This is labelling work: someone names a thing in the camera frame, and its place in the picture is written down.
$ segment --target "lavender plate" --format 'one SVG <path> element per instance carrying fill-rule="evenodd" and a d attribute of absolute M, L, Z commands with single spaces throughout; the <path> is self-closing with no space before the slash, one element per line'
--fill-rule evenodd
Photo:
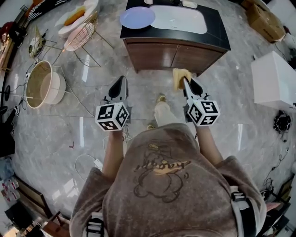
<path fill-rule="evenodd" d="M 126 28 L 141 29 L 151 25 L 155 20 L 155 13 L 143 6 L 136 6 L 120 15 L 120 23 Z"/>

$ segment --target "sink vanity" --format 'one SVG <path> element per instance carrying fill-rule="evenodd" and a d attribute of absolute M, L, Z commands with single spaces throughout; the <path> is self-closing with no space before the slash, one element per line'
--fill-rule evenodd
<path fill-rule="evenodd" d="M 143 0 L 129 0 L 126 9 L 150 7 L 155 21 L 133 30 L 122 26 L 123 39 L 135 71 L 181 68 L 202 74 L 230 50 L 228 37 L 217 10 L 198 5 L 147 5 Z"/>

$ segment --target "gray sweatshirt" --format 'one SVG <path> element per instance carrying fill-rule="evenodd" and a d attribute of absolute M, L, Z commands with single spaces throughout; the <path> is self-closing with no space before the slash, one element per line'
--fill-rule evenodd
<path fill-rule="evenodd" d="M 86 235 L 92 212 L 98 212 L 104 236 L 236 237 L 230 185 L 255 200 L 261 229 L 266 205 L 235 157 L 214 167 L 184 124 L 148 130 L 131 141 L 113 183 L 91 170 L 72 213 L 70 234 L 99 236 Z"/>

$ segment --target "yellow sponge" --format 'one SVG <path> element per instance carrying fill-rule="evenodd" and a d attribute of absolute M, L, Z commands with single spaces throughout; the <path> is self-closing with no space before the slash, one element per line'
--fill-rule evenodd
<path fill-rule="evenodd" d="M 188 81 L 191 81 L 191 72 L 186 69 L 173 69 L 173 79 L 174 79 L 174 90 L 178 89 L 184 90 L 183 78 L 186 77 Z"/>

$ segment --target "black countertop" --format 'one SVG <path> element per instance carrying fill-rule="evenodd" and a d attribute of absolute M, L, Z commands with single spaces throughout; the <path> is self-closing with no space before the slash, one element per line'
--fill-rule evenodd
<path fill-rule="evenodd" d="M 144 0 L 129 0 L 126 10 L 136 6 L 150 7 L 144 3 Z M 147 26 L 143 29 L 133 30 L 124 26 L 121 28 L 121 39 L 127 38 L 168 38 L 185 40 L 195 43 L 208 44 L 215 47 L 220 47 L 224 50 L 231 50 L 228 37 L 225 31 L 221 16 L 217 10 L 198 5 L 196 8 L 203 14 L 205 23 L 207 25 L 207 32 L 205 34 L 197 34 L 178 30 L 158 29 L 152 26 Z"/>

